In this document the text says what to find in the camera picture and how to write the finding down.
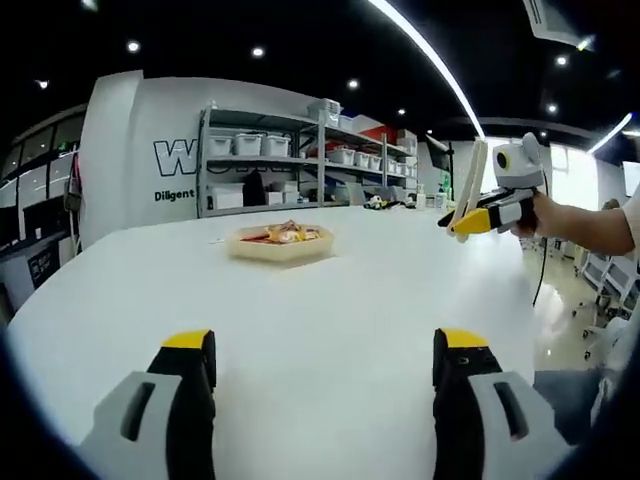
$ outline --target person's hand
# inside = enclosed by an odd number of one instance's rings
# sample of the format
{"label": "person's hand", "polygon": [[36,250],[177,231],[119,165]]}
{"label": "person's hand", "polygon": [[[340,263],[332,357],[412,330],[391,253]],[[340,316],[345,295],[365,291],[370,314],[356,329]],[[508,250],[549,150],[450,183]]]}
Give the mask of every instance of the person's hand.
{"label": "person's hand", "polygon": [[533,211],[538,219],[536,230],[534,231],[530,226],[517,223],[511,227],[511,233],[517,237],[531,237],[534,233],[543,237],[558,236],[562,222],[561,206],[544,193],[536,191],[533,196]]}

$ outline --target white table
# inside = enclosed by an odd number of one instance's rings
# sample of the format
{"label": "white table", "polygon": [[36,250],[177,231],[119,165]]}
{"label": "white table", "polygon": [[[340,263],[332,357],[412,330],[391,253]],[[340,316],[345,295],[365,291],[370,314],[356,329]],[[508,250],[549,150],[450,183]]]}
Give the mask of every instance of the white table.
{"label": "white table", "polygon": [[[212,243],[289,218],[333,231],[335,257],[285,270],[234,261]],[[503,369],[529,382],[538,330],[517,239],[459,244],[437,218],[350,207],[118,232],[45,283],[8,338],[71,444],[166,338],[210,328],[218,478],[431,478],[434,330],[485,336]]]}

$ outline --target person's arm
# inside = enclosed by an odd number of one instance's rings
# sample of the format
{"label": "person's arm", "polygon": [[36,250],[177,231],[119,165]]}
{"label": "person's arm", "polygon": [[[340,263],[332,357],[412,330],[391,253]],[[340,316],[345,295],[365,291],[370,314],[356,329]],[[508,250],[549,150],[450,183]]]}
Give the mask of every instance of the person's arm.
{"label": "person's arm", "polygon": [[[542,193],[534,197],[534,211],[538,217],[536,233],[556,237],[605,255],[625,255],[640,242],[640,194],[624,208],[592,212],[559,205]],[[519,236],[532,235],[517,226]]]}

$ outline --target person's leg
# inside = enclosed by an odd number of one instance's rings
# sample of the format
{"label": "person's leg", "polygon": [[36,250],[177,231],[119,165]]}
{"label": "person's leg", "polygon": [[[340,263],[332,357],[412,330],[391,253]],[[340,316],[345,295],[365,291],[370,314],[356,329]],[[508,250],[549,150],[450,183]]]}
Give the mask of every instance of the person's leg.
{"label": "person's leg", "polygon": [[591,408],[598,395],[599,369],[543,370],[533,388],[551,404],[556,428],[570,445],[580,443],[591,429]]}

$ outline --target wooden tray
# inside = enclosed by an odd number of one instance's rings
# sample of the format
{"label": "wooden tray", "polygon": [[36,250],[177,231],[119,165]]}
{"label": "wooden tray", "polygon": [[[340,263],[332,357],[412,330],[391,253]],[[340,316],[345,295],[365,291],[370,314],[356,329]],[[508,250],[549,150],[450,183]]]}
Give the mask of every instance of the wooden tray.
{"label": "wooden tray", "polygon": [[320,238],[306,242],[288,243],[285,245],[269,245],[267,243],[245,242],[242,239],[260,235],[268,225],[243,228],[235,232],[226,241],[227,251],[233,257],[264,260],[268,262],[290,262],[299,258],[324,256],[331,253],[333,235],[318,225],[300,225],[303,229],[315,228]]}

